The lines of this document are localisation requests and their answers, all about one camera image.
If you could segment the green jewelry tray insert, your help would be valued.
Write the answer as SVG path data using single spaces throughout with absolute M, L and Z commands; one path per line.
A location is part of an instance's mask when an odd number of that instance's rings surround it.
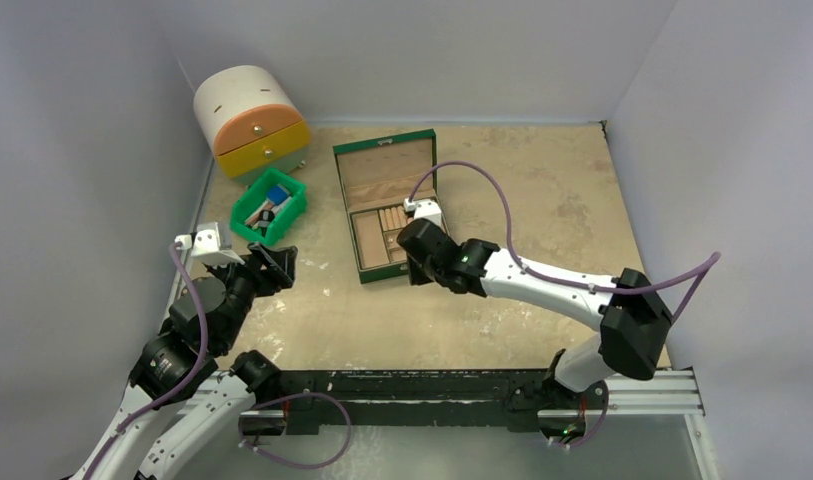
M 360 272 L 406 263 L 397 237 L 412 221 L 407 220 L 403 202 L 351 212 L 349 218 Z M 447 231 L 444 216 L 442 230 Z

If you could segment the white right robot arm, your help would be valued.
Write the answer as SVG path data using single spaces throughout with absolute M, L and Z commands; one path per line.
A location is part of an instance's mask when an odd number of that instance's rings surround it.
M 626 269 L 618 277 L 557 269 L 558 282 L 537 278 L 499 245 L 456 243 L 426 219 L 397 236 L 413 285 L 436 283 L 455 294 L 516 300 L 592 329 L 594 336 L 556 354 L 543 381 L 546 399 L 566 407 L 590 386 L 620 374 L 650 380 L 657 370 L 673 318 L 647 277 Z

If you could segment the green jewelry box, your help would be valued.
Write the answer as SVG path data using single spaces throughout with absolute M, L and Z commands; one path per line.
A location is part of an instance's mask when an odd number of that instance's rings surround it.
M 348 218 L 359 282 L 369 284 L 403 276 L 404 265 L 360 272 L 349 214 L 372 207 L 398 205 L 407 197 L 434 198 L 437 175 L 423 175 L 437 164 L 437 135 L 432 129 L 360 140 L 333 147 L 336 170 Z

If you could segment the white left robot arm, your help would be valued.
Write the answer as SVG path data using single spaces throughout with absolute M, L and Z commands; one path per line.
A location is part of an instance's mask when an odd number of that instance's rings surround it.
M 213 390 L 181 421 L 175 418 L 230 353 L 260 297 L 291 288 L 298 250 L 251 243 L 248 254 L 200 248 L 178 238 L 169 253 L 184 285 L 158 333 L 142 348 L 121 402 L 77 479 L 162 479 L 178 471 L 208 433 L 249 402 L 266 409 L 279 399 L 278 368 L 245 353 L 227 386 Z

